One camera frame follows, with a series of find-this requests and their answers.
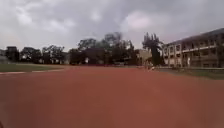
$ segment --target roof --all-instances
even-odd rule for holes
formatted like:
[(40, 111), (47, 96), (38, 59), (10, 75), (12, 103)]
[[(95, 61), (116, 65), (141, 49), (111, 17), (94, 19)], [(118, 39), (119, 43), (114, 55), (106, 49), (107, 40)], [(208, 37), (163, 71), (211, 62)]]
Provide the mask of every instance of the roof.
[(206, 32), (206, 33), (198, 34), (198, 35), (195, 35), (195, 36), (190, 36), (190, 37), (187, 37), (187, 38), (183, 38), (181, 40), (177, 40), (177, 41), (171, 42), (169, 44), (178, 44), (178, 43), (181, 43), (183, 41), (196, 40), (196, 39), (203, 38), (203, 37), (214, 36), (214, 35), (217, 35), (217, 34), (220, 34), (220, 33), (224, 33), (224, 28), (220, 28), (220, 29), (216, 29), (216, 30), (213, 30), (213, 31), (210, 31), (210, 32)]

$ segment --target running track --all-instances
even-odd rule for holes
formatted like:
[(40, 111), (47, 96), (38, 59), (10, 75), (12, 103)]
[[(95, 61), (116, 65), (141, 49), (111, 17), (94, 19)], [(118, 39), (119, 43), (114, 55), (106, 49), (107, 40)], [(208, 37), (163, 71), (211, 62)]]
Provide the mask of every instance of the running track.
[(134, 68), (0, 75), (5, 128), (223, 128), (224, 81)]

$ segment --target white line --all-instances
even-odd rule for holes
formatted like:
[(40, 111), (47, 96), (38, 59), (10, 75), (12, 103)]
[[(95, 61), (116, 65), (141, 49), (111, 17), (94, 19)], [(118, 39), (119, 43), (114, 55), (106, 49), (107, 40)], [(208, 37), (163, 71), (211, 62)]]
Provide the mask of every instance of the white line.
[(23, 74), (25, 72), (1, 72), (0, 75)]
[[(46, 71), (32, 71), (32, 73), (41, 73), (41, 72), (60, 72), (63, 71), (64, 69), (61, 70), (46, 70)], [(0, 75), (10, 75), (10, 74), (23, 74), (23, 73), (28, 73), (28, 72), (0, 72)]]
[(63, 70), (48, 70), (48, 72), (60, 72), (60, 71), (63, 71)]
[(32, 71), (32, 72), (38, 73), (38, 72), (46, 72), (46, 71)]

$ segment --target cloud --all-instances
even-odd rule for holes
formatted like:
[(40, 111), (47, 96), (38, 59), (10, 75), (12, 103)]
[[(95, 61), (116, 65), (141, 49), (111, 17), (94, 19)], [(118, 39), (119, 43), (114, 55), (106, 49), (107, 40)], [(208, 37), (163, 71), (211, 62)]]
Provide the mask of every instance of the cloud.
[(74, 27), (75, 23), (72, 20), (66, 19), (64, 21), (57, 21), (55, 19), (44, 22), (43, 28), (50, 32), (60, 32), (60, 33), (67, 33), (69, 29)]
[(125, 18), (123, 23), (121, 23), (121, 29), (123, 31), (128, 31), (129, 29), (137, 31), (139, 29), (147, 28), (152, 24), (152, 20), (147, 14), (141, 11), (134, 11)]
[(93, 20), (94, 22), (99, 22), (102, 19), (101, 15), (97, 11), (93, 11), (91, 13), (91, 16), (90, 17), (91, 17), (91, 20)]
[(23, 8), (18, 7), (16, 15), (17, 15), (18, 21), (22, 25), (31, 25), (33, 23), (33, 20), (30, 14)]
[(0, 48), (67, 49), (121, 31), (141, 47), (146, 32), (165, 43), (224, 26), (223, 0), (0, 0)]

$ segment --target distant building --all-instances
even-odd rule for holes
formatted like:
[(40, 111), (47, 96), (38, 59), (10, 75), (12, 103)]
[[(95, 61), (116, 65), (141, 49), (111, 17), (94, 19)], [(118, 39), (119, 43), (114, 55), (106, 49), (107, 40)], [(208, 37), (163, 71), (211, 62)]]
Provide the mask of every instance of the distant building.
[(0, 49), (0, 56), (5, 56), (5, 50)]
[(70, 54), (68, 52), (63, 52), (63, 55), (65, 57), (64, 64), (70, 64)]
[(220, 46), (224, 46), (224, 28), (165, 44), (162, 50), (170, 67), (217, 67), (220, 60), (224, 67), (224, 57), (219, 59), (217, 53)]
[(7, 49), (7, 58), (10, 61), (16, 62), (19, 60), (19, 50), (17, 49), (16, 46), (8, 46)]

